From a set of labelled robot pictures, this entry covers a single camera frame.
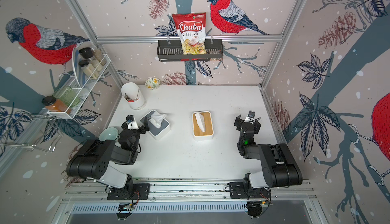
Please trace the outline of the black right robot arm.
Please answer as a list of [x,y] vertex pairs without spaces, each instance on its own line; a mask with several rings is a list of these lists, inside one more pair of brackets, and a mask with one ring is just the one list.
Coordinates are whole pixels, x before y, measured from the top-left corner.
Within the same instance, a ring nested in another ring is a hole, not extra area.
[[237,116],[234,121],[239,131],[237,148],[239,154],[250,160],[259,160],[261,170],[247,173],[243,179],[246,190],[272,187],[290,187],[303,183],[302,172],[287,144],[257,144],[255,135],[260,131],[259,118],[250,111],[245,119]]

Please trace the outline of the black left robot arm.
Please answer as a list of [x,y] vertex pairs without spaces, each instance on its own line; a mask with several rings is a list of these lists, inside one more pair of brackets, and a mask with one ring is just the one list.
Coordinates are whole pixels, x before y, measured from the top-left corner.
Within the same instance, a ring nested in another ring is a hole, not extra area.
[[68,162],[67,176],[91,179],[111,188],[133,192],[132,177],[109,164],[135,164],[142,151],[141,135],[150,130],[145,120],[141,123],[139,126],[134,115],[127,115],[118,139],[87,140]]

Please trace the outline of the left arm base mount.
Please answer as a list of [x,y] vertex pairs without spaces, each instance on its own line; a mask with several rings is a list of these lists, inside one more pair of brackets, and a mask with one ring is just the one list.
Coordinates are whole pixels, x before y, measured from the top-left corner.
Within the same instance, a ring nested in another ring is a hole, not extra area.
[[150,192],[149,183],[132,183],[129,181],[123,188],[107,186],[105,188],[108,201],[126,201],[119,204],[116,216],[125,221],[138,207],[140,200],[147,200]]

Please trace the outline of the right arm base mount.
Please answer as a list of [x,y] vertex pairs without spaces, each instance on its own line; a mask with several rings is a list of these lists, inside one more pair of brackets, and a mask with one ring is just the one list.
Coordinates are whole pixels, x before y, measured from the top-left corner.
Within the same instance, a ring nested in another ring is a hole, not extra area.
[[231,199],[245,200],[244,206],[251,218],[259,218],[271,205],[271,189],[269,187],[252,188],[249,181],[229,182],[224,189]]

